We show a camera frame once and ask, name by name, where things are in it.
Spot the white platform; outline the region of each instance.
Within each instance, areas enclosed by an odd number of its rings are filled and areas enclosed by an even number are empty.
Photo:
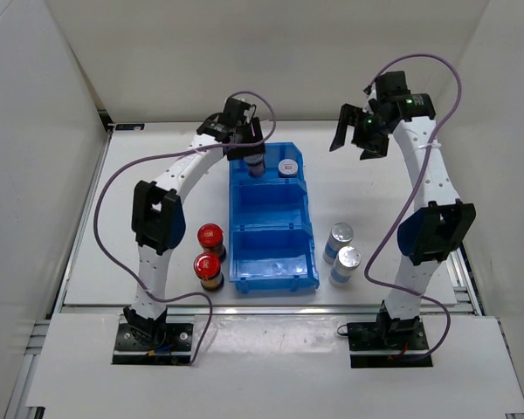
[[[117,168],[128,161],[185,149],[197,127],[197,123],[159,123],[147,124],[143,131],[115,131],[101,173],[100,188]],[[394,141],[390,144],[388,157],[359,161],[361,150],[349,144],[334,153],[328,152],[334,131],[333,122],[280,122],[272,138],[272,141],[292,141],[303,153],[321,287],[309,293],[245,296],[227,283],[221,292],[213,294],[215,305],[365,306],[378,305],[384,299],[388,290],[365,281],[362,268],[355,273],[348,288],[340,290],[331,286],[328,282],[329,265],[324,263],[321,253],[331,226],[343,221],[353,226],[354,244],[361,251],[365,264],[410,193],[410,180]],[[114,183],[103,204],[100,219],[103,240],[114,255],[135,269],[138,256],[134,233],[130,229],[134,185],[140,180],[154,179],[169,164],[170,161],[152,161],[131,168]],[[196,232],[204,223],[217,223],[227,232],[228,178],[228,163],[221,161],[189,194],[184,204],[187,234],[169,265],[168,297],[202,290],[192,271],[194,258],[201,252]],[[395,240],[391,240],[373,268],[374,278],[393,281],[399,260],[399,250]],[[228,275],[227,263],[223,272]],[[134,291],[135,282],[100,252],[93,238],[92,218],[89,217],[68,283],[65,304],[123,306],[133,301]],[[456,304],[445,264],[431,280],[427,294],[447,305]],[[180,304],[203,305],[204,301],[192,299]]]
[[[351,369],[335,317],[216,318],[195,367],[113,366],[119,317],[57,314],[28,406],[45,419],[488,418],[524,412],[496,319],[454,316],[433,368]],[[445,320],[424,316],[431,341]]]

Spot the blue plastic bin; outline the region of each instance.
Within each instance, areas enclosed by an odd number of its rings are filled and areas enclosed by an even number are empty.
[[[297,161],[296,178],[278,176],[283,159]],[[289,142],[268,144],[265,164],[252,178],[242,161],[230,163],[229,280],[242,293],[318,288],[302,155]]]

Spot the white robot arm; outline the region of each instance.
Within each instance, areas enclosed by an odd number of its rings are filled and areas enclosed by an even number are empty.
[[[140,256],[138,276],[147,291],[165,298],[169,261],[186,230],[183,203],[204,173],[218,161],[245,159],[249,173],[264,174],[265,145],[255,106],[229,98],[222,113],[211,115],[197,129],[190,148],[193,155],[177,159],[152,182],[140,181],[134,188],[132,230]],[[224,144],[252,144],[225,148]],[[133,336],[146,347],[158,347],[165,339],[167,307],[152,300],[137,286],[134,303],[124,316]]]
[[[214,137],[202,134],[194,136],[190,147],[199,148],[215,144],[218,144],[218,142]],[[181,157],[162,175],[155,178],[155,186],[166,192],[174,190],[180,196],[181,204],[184,204],[186,196],[203,174],[223,158],[224,151],[222,148],[212,148],[197,152],[194,155]],[[149,292],[160,299],[164,299],[167,270],[173,249],[168,248],[159,255],[156,249],[143,244],[138,245],[138,253],[140,256],[138,276]],[[165,312],[167,307],[165,304],[152,300],[138,285],[134,303],[130,308],[144,319],[157,319]]]
[[[473,204],[461,202],[446,172],[433,132],[435,109],[427,94],[412,94],[404,72],[386,72],[365,90],[363,108],[345,104],[330,151],[345,143],[347,126],[355,128],[352,144],[364,151],[361,160],[384,157],[389,136],[402,149],[411,184],[416,186],[427,148],[429,162],[414,201],[414,214],[398,227],[398,247],[402,259],[395,285],[423,295],[440,263],[462,243],[475,218]],[[419,324],[421,298],[402,289],[392,289],[377,316],[382,339],[407,341]]]
[[[421,116],[413,118],[411,121],[401,120],[392,133],[396,143],[402,149],[412,188],[415,187],[417,176],[423,167],[425,148],[432,147],[431,157],[425,169],[424,181],[421,183],[414,201],[414,211],[427,208],[429,203],[451,205],[460,199],[446,172],[445,162],[437,139],[430,146],[427,146],[435,125],[435,120]],[[420,294],[425,294],[427,286],[439,265],[440,261],[438,260],[414,265],[409,257],[402,256],[394,283]],[[391,290],[384,300],[384,304],[392,319],[414,319],[419,315],[421,298],[400,290]]]

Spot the can lid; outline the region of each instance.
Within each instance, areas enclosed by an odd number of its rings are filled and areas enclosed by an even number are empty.
[[[213,253],[202,253],[194,261],[194,272],[202,279],[213,278],[220,270],[219,258]]]
[[[278,165],[278,171],[279,174],[285,177],[288,176],[295,176],[297,175],[297,171],[299,170],[299,165],[295,160],[292,159],[284,159],[279,162]]]
[[[346,268],[355,269],[361,264],[361,253],[353,246],[345,246],[338,251],[338,261]]]
[[[353,240],[353,229],[348,223],[334,224],[330,234],[338,242],[349,243]]]
[[[204,247],[215,247],[224,240],[224,233],[216,224],[204,224],[198,230],[198,242]]]

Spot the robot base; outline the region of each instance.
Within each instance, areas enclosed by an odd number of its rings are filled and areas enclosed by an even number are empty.
[[[411,360],[429,349],[423,323],[419,321],[410,334],[389,338],[387,346],[377,329],[375,322],[348,323],[349,357],[352,368],[407,368],[432,367],[430,356]]]
[[[187,365],[192,355],[193,331],[192,323],[167,323],[166,340],[171,348],[150,355],[152,348],[138,342],[132,335],[130,325],[122,319],[114,341],[112,363],[115,365]]]

